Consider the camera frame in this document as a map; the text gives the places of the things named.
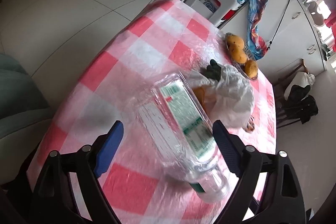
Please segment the white plastic bag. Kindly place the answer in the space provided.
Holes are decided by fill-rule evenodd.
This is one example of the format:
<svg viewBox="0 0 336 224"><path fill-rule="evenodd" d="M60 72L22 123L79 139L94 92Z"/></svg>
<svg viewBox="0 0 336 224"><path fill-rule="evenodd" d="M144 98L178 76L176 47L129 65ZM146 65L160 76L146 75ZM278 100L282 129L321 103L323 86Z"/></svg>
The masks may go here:
<svg viewBox="0 0 336 224"><path fill-rule="evenodd" d="M250 81L232 65L220 65L214 72L192 70L190 88L205 90L204 110L210 121L220 120L227 128L245 127L255 107Z"/></svg>

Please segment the clear plastic bottle green label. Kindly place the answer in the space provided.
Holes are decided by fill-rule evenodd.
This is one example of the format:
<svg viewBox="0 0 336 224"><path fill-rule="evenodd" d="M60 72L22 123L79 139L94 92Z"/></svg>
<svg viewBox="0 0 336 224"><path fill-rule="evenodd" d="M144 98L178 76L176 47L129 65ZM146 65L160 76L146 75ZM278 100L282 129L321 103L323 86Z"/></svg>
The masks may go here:
<svg viewBox="0 0 336 224"><path fill-rule="evenodd" d="M206 203L230 191L205 111L183 74L171 73L143 90L137 116L150 135L168 176L187 182Z"/></svg>

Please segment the green knitted turtle toy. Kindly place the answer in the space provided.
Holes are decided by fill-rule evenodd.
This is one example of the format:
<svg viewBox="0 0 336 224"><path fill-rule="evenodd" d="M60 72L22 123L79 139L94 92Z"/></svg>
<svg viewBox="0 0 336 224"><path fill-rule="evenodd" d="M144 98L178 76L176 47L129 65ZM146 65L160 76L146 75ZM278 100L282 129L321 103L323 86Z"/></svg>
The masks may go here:
<svg viewBox="0 0 336 224"><path fill-rule="evenodd" d="M200 73L205 76L207 79L212 79L215 81L221 80L221 71L222 67L214 60L210 60L210 64L205 68L200 69Z"/></svg>

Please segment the red white snack wrapper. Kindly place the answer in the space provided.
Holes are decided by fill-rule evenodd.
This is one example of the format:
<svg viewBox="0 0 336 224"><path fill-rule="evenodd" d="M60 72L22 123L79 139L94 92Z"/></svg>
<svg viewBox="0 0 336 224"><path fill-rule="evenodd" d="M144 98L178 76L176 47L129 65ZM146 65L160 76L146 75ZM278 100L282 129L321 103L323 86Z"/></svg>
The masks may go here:
<svg viewBox="0 0 336 224"><path fill-rule="evenodd" d="M245 127L243 127L243 130L247 133L252 133L255 130L255 123L254 123L254 117L250 116L249 121Z"/></svg>

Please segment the orange peel pile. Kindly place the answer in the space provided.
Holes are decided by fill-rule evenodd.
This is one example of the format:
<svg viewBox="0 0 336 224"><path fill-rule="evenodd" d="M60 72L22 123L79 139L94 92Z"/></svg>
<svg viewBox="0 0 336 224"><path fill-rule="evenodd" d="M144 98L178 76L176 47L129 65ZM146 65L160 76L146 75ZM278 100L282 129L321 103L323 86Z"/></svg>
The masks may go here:
<svg viewBox="0 0 336 224"><path fill-rule="evenodd" d="M199 86L196 88L192 88L196 98L198 99L200 105L204 110L206 110L207 104L209 104L210 98L207 94L208 86Z"/></svg>

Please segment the wooden chair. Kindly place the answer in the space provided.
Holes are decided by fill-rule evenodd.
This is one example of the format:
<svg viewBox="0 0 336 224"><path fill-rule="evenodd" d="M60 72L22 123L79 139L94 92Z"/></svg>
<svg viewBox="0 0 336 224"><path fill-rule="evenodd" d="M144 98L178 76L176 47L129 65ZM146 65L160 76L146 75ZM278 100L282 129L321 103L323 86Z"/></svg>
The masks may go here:
<svg viewBox="0 0 336 224"><path fill-rule="evenodd" d="M289 67L285 67L285 71L280 73L280 77L272 84L273 86L286 86L298 72L304 72L309 74L309 70L306 66L304 59L298 59L295 62L295 66L292 64Z"/></svg>

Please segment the black folding chair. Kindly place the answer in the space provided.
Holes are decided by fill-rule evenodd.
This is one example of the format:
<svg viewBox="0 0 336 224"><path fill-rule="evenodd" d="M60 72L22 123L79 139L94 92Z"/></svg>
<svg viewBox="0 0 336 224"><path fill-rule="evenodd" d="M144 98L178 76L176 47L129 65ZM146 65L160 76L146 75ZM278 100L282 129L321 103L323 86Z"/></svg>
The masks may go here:
<svg viewBox="0 0 336 224"><path fill-rule="evenodd" d="M280 129L297 122L305 124L311 117L318 114L315 98L309 94L310 85L305 87L292 85L287 98L285 94L276 97L276 129Z"/></svg>

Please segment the yellow mango right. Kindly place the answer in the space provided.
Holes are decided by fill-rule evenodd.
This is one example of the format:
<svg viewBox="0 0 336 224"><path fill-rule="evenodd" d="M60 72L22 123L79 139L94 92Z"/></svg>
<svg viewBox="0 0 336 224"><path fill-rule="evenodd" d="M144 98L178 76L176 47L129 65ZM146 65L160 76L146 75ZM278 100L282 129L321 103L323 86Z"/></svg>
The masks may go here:
<svg viewBox="0 0 336 224"><path fill-rule="evenodd" d="M247 60L244 66L244 72L249 78L251 79L256 78L258 74L258 65L256 61Z"/></svg>

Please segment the yellow mango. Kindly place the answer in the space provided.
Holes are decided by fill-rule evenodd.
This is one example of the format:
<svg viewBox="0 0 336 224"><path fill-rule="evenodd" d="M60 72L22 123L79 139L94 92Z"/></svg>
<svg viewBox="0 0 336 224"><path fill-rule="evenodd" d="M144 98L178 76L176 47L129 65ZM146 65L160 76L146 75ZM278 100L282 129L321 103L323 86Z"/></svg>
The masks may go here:
<svg viewBox="0 0 336 224"><path fill-rule="evenodd" d="M245 52L235 45L229 46L229 53L232 60L238 64L245 64L248 60L248 56Z"/></svg>
<svg viewBox="0 0 336 224"><path fill-rule="evenodd" d="M251 79L256 78L258 74L258 65L256 61L247 60L244 66L244 72L249 78Z"/></svg>
<svg viewBox="0 0 336 224"><path fill-rule="evenodd" d="M241 50L245 48L245 42L244 40L237 35L229 34L226 36L226 42L229 46L235 45L239 47Z"/></svg>

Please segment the wicker fruit basket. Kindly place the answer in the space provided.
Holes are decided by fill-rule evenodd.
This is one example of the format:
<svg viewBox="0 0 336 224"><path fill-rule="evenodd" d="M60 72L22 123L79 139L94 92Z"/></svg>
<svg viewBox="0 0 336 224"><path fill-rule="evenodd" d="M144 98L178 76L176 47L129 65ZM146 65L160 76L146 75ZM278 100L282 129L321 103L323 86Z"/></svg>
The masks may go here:
<svg viewBox="0 0 336 224"><path fill-rule="evenodd" d="M224 41L232 65L245 78L256 81L259 67L245 41L240 36L229 32L225 34Z"/></svg>

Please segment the white stuffed bag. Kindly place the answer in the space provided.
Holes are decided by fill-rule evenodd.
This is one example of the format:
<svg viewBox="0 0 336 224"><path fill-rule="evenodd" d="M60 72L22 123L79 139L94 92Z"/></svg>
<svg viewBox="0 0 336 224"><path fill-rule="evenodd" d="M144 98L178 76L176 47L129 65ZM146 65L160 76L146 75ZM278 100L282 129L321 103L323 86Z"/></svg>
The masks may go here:
<svg viewBox="0 0 336 224"><path fill-rule="evenodd" d="M297 72L284 92L284 99L290 102L303 100L315 83L315 75L305 72Z"/></svg>

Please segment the light green sofa chair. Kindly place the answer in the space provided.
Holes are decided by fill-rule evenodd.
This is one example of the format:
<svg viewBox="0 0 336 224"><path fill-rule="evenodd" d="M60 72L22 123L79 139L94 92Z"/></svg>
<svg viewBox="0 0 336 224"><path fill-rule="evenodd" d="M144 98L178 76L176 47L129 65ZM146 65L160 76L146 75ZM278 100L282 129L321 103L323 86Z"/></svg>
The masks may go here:
<svg viewBox="0 0 336 224"><path fill-rule="evenodd" d="M1 138L50 119L54 111L16 59L1 54Z"/></svg>

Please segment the yellow mango middle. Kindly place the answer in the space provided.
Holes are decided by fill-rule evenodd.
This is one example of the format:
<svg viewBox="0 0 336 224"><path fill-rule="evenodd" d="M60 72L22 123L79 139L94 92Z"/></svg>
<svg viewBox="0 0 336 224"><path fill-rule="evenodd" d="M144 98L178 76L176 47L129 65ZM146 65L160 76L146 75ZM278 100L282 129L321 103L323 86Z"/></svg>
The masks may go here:
<svg viewBox="0 0 336 224"><path fill-rule="evenodd" d="M232 60L238 64L245 64L248 60L248 56L245 52L235 45L229 46L229 53Z"/></svg>

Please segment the yellow mango left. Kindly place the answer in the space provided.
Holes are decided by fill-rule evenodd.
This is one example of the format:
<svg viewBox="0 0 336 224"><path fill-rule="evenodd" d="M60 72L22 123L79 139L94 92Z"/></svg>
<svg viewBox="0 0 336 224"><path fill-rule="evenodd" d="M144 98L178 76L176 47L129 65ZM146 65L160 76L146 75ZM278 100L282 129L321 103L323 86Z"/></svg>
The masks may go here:
<svg viewBox="0 0 336 224"><path fill-rule="evenodd" d="M226 36L226 42L229 46L235 45L239 47L241 50L245 48L245 42L244 40L237 35L229 34Z"/></svg>

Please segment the colourful kite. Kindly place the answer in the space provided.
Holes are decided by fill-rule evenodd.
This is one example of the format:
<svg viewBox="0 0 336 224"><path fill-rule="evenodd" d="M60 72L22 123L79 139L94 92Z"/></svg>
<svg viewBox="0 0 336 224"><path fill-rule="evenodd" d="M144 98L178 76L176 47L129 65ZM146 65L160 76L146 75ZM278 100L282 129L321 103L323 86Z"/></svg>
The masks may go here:
<svg viewBox="0 0 336 224"><path fill-rule="evenodd" d="M255 60L265 56L268 49L264 39L258 33L258 25L268 0L249 0L247 15L247 46Z"/></svg>

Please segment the pink checkered tablecloth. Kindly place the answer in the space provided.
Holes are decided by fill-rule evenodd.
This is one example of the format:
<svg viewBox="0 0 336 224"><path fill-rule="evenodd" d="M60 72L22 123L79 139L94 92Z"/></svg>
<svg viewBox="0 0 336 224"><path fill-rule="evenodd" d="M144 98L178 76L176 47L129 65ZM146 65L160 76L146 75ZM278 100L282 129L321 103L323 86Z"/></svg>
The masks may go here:
<svg viewBox="0 0 336 224"><path fill-rule="evenodd" d="M165 175L161 157L138 118L153 106L155 81L185 76L210 60L227 64L219 30L180 0L155 0L95 57L62 103L27 170L34 187L48 154L77 151L121 121L124 135L102 190L122 223L213 223L224 201L208 204Z"/></svg>

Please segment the white balcony cabinet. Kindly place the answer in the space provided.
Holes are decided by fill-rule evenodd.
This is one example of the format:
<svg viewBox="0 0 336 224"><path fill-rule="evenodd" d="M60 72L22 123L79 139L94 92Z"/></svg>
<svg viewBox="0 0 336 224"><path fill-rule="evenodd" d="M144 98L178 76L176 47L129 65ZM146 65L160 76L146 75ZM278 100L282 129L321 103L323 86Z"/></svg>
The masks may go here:
<svg viewBox="0 0 336 224"><path fill-rule="evenodd" d="M317 30L301 0L269 0L258 34L270 45L270 50L257 63L272 84L291 72L301 60L315 76L325 71Z"/></svg>

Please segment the white plastic stool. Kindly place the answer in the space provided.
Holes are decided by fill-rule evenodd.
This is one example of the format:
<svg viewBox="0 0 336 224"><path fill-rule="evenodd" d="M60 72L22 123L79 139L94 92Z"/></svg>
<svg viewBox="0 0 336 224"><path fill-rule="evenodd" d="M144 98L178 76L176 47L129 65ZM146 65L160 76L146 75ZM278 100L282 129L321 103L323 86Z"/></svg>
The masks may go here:
<svg viewBox="0 0 336 224"><path fill-rule="evenodd" d="M239 4L236 0L185 0L185 3L218 27L230 11L236 11Z"/></svg>

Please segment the red hanging garment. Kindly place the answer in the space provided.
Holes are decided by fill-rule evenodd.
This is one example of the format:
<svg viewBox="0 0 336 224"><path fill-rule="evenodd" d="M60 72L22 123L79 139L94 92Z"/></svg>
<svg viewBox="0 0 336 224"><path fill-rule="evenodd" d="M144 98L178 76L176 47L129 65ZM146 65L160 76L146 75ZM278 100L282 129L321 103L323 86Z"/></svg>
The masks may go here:
<svg viewBox="0 0 336 224"><path fill-rule="evenodd" d="M333 10L326 19L324 19L324 23L326 24L328 28L332 30L333 37L334 37L332 50L335 52L336 50L336 45L335 45L336 44L336 11L335 10Z"/></svg>

